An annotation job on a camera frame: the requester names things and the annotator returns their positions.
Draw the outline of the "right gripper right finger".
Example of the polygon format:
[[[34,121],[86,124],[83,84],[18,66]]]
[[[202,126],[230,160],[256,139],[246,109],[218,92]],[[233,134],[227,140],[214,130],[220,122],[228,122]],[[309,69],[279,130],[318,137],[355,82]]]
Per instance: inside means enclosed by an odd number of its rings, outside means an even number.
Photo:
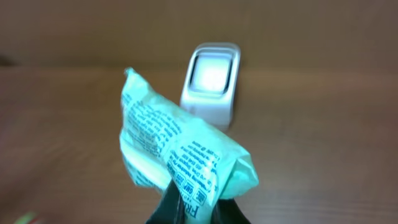
[[[234,199],[217,201],[213,209],[213,224],[251,224]]]

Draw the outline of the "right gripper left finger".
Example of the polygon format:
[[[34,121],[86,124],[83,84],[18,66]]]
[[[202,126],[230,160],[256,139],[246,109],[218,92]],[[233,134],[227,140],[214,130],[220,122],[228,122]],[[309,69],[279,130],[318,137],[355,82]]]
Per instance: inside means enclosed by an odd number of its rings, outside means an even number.
[[[184,224],[185,207],[182,196],[173,180],[166,188],[161,201],[146,224]]]

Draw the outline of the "teal white snack packet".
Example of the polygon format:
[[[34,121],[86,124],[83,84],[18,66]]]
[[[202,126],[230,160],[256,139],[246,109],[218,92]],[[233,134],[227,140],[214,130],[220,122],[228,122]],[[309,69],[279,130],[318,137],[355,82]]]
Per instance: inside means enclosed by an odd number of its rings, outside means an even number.
[[[213,223],[213,209],[256,187],[250,153],[227,135],[158,94],[134,69],[124,71],[119,135],[126,170],[163,196],[173,180],[185,223]]]

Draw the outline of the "green Haribo candy bag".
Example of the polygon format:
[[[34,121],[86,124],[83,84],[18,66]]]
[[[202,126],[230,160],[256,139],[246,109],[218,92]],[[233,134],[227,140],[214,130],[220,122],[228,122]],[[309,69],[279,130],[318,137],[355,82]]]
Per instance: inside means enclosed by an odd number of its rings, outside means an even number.
[[[27,212],[19,217],[13,224],[46,224],[46,221],[37,213]]]

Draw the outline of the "white barcode scanner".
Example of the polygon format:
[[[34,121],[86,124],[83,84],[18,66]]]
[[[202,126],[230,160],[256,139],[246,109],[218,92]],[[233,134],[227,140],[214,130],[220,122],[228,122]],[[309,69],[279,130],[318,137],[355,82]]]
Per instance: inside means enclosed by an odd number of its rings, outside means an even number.
[[[233,119],[241,50],[231,42],[206,42],[193,52],[180,107],[226,131]]]

